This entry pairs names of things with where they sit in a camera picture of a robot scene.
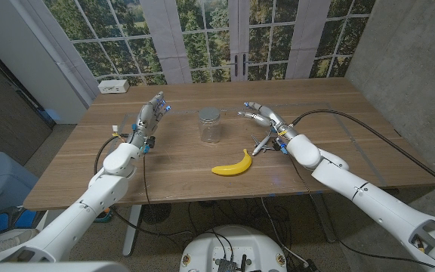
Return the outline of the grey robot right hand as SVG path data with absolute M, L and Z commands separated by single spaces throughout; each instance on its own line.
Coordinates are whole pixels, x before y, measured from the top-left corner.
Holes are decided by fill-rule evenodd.
M 279 136 L 287 140 L 291 140 L 298 136 L 298 133 L 280 115 L 275 113 L 269 107 L 256 102 L 245 102 L 244 105 L 246 108 L 256 110 L 256 113 L 239 111 L 239 116 L 253 119 L 261 126 L 271 127 Z

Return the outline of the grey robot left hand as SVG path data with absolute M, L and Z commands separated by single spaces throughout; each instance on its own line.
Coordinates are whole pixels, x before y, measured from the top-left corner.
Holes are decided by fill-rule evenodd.
M 154 135 L 158 123 L 170 109 L 171 107 L 165 102 L 164 92 L 157 93 L 141 108 L 135 122 L 136 129 L 132 129 L 127 143 L 141 148 L 147 139 Z

